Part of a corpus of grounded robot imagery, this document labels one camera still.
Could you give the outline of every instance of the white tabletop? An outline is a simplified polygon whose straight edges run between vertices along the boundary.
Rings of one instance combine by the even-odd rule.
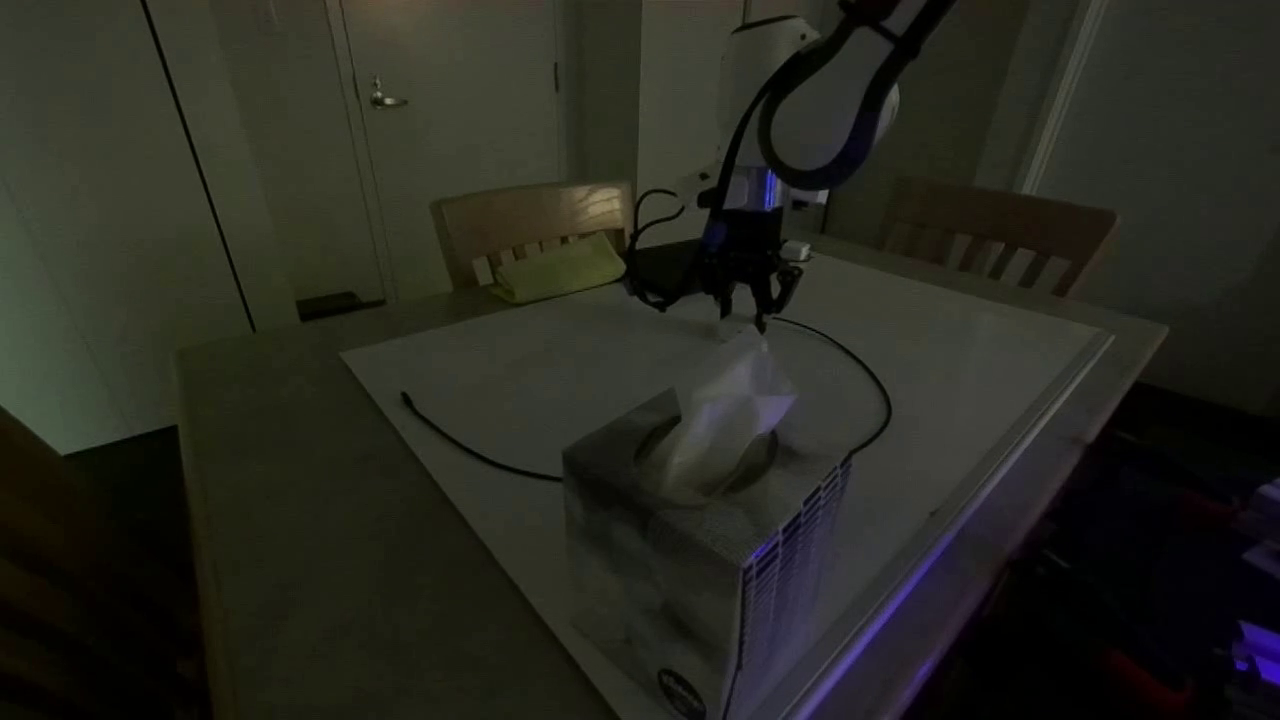
[[[1022,308],[1010,308],[872,268],[829,268],[813,272],[794,316],[852,338],[884,372],[899,419],[854,464],[858,484],[846,501],[846,556],[841,559],[845,592],[829,592],[794,674],[775,690],[779,707],[794,707],[803,697],[841,697],[834,684],[846,674],[852,653],[889,637],[889,607],[904,616],[896,605],[911,576],[986,501],[990,484],[983,480],[1008,476],[1008,464],[1050,419],[1064,419],[1070,438],[1087,438],[1161,345],[1161,328],[1080,302],[1021,299]],[[352,707],[379,707],[379,717],[417,717],[421,707],[474,717],[600,713],[560,643],[540,631],[535,616],[501,584],[505,570],[446,510],[446,505],[461,505],[446,491],[446,476],[454,476],[442,472],[446,458],[427,458],[440,484],[421,472],[335,362],[342,349],[484,308],[484,299],[452,299],[204,349],[184,360],[184,452],[221,707],[243,717],[349,717]],[[454,352],[427,355],[474,355],[461,352],[474,328],[484,325],[431,333]],[[540,430],[525,430],[528,444],[505,438],[505,447],[563,447],[554,430]],[[520,674],[520,663],[540,663],[540,681]]]

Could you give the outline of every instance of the wooden chair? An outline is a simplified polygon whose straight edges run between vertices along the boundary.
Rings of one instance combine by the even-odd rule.
[[[884,253],[1070,297],[1117,211],[964,185],[899,178]]]
[[[630,185],[525,185],[434,200],[452,288],[491,283],[506,259],[589,230],[611,230],[624,248],[630,226]]]
[[[196,594],[0,406],[0,717],[204,707]]]

